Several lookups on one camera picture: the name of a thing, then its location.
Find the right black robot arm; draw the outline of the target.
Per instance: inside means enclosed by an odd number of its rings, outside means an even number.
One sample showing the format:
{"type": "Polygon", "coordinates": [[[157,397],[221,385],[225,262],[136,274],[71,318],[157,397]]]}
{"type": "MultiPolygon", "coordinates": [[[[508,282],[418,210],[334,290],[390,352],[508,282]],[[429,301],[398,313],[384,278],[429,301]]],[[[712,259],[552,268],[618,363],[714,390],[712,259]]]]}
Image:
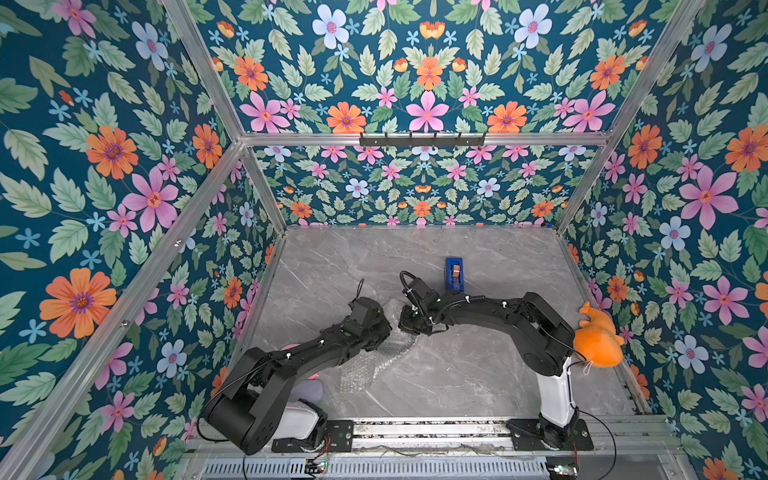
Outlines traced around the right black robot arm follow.
{"type": "Polygon", "coordinates": [[[570,375],[575,331],[541,295],[528,292],[521,298],[494,299],[439,293],[408,271],[400,272],[399,278],[402,293],[411,303],[400,314],[401,330],[431,336],[439,325],[472,325],[509,336],[523,363],[536,374],[540,409],[532,427],[517,420],[508,421],[507,427],[552,449],[575,441],[580,420],[570,375]]]}

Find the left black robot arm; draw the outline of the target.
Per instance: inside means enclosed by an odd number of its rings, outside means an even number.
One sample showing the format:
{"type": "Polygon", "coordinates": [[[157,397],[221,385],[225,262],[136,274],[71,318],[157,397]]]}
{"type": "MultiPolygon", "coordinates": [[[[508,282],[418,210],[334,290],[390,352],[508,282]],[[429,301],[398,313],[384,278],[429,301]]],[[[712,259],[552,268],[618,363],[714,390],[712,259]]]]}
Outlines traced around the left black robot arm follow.
{"type": "Polygon", "coordinates": [[[313,340],[271,352],[247,350],[204,407],[203,418],[246,455],[275,440],[296,442],[306,451],[321,448],[327,437],[327,414],[312,400],[292,400],[295,384],[341,366],[362,351],[376,350],[391,331],[381,305],[359,297],[343,321],[323,329],[313,340]]]}

